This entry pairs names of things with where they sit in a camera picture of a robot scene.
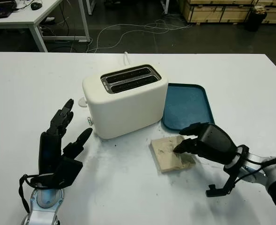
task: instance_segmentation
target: white desk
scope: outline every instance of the white desk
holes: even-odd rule
[[[33,38],[41,52],[47,52],[47,48],[44,44],[43,39],[58,39],[58,37],[43,37],[39,28],[39,23],[51,12],[55,7],[57,7],[63,0],[44,0],[43,6],[38,10],[31,10],[30,6],[19,10],[17,12],[13,12],[7,18],[0,19],[0,29],[21,29],[21,28],[29,28],[31,31]],[[86,40],[90,41],[89,31],[87,26],[87,19],[84,12],[83,2],[79,1],[79,6],[82,15],[82,22],[85,30],[85,36],[77,36],[76,40]],[[23,1],[17,1],[17,8],[24,7]],[[60,37],[63,40],[73,40],[74,36],[68,37]]]
[[[276,156],[276,67],[265,55],[129,57],[159,66],[171,83],[204,87],[216,124],[237,145]],[[18,179],[37,172],[40,134],[54,113],[83,96],[84,77],[122,66],[122,54],[0,52],[0,225],[17,225],[26,214]],[[73,111],[62,146],[88,127],[88,109],[75,104]],[[220,164],[198,157],[190,170],[159,173],[150,140],[171,135],[160,123],[108,141],[92,134],[78,157],[83,169],[66,189],[62,224],[276,225],[276,206],[259,184],[242,181],[228,196],[205,196],[209,184],[227,180]],[[24,187],[29,199],[32,189]]]

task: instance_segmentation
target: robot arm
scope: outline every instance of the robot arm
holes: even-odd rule
[[[181,135],[196,135],[197,138],[183,140],[175,153],[192,153],[224,165],[229,178],[223,188],[209,185],[207,197],[230,194],[236,183],[245,180],[266,187],[276,205],[276,157],[259,157],[249,153],[245,145],[236,146],[231,138],[218,126],[196,123],[180,131]]]
[[[57,217],[59,207],[64,200],[63,188],[71,186],[82,169],[82,162],[75,160],[83,151],[83,145],[92,133],[88,128],[74,143],[69,143],[61,154],[61,139],[73,118],[71,111],[73,100],[58,110],[51,120],[50,127],[40,137],[39,174],[23,175],[20,180],[19,195],[28,213],[22,225],[59,225]],[[30,208],[23,196],[23,183],[26,182],[34,191],[30,198]]]

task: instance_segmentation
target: trash can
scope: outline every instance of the trash can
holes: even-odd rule
[[[248,31],[257,31],[261,22],[266,18],[267,13],[264,6],[255,6],[251,8],[245,29]]]

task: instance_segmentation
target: computer mouse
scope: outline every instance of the computer mouse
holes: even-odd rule
[[[30,7],[31,7],[32,10],[37,10],[37,9],[40,9],[42,7],[42,4],[39,3],[39,2],[33,2],[33,3],[31,3]]]

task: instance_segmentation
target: toaster slot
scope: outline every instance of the toaster slot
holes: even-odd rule
[[[134,80],[134,81],[130,81],[127,83],[122,83],[119,85],[112,86],[111,90],[113,93],[118,93],[118,92],[122,92],[125,90],[141,87],[143,85],[153,83],[156,81],[158,81],[158,79],[155,76],[148,76],[148,77],[144,77],[144,78],[141,78],[138,80]]]
[[[148,75],[151,71],[148,68],[141,68],[134,71],[129,71],[122,74],[112,75],[106,78],[108,83],[116,83],[119,81],[127,80],[141,75]]]
[[[161,76],[150,65],[127,68],[100,77],[101,83],[110,94],[141,87],[160,79]]]

